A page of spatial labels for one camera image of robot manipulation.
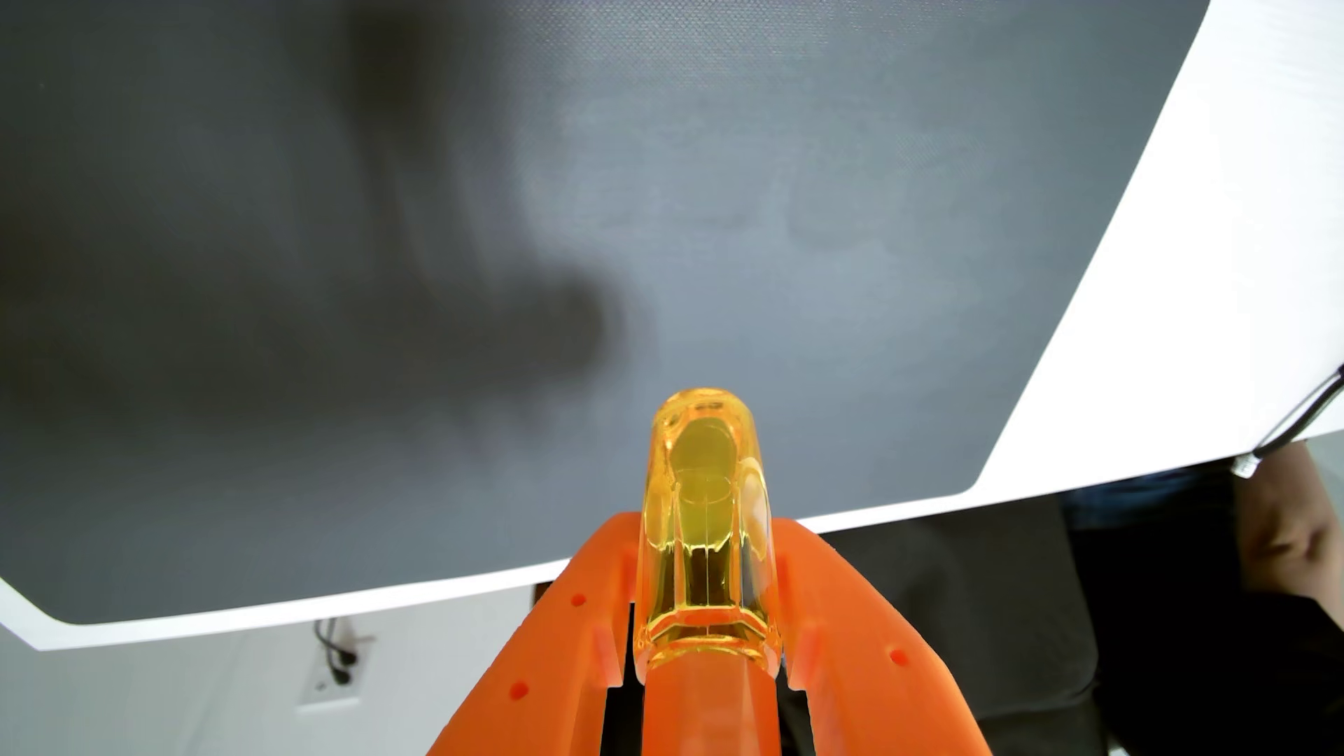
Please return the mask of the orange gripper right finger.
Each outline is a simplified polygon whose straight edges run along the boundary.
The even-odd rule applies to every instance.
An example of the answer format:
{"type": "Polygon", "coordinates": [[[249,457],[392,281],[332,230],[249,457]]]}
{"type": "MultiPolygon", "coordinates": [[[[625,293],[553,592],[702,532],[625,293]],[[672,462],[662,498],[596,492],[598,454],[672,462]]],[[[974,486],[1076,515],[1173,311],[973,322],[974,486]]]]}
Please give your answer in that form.
{"type": "Polygon", "coordinates": [[[818,534],[773,521],[788,685],[817,755],[991,755],[948,665],[818,534]]]}

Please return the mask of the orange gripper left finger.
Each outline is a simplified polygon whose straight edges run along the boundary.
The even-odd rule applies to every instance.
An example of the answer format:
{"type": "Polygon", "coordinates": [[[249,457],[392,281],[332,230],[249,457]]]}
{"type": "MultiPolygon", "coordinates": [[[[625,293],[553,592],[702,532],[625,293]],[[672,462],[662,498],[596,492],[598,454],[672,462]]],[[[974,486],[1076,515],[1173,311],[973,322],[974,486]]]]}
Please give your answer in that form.
{"type": "Polygon", "coordinates": [[[624,681],[640,515],[595,529],[435,739],[430,755],[599,755],[624,681]]]}

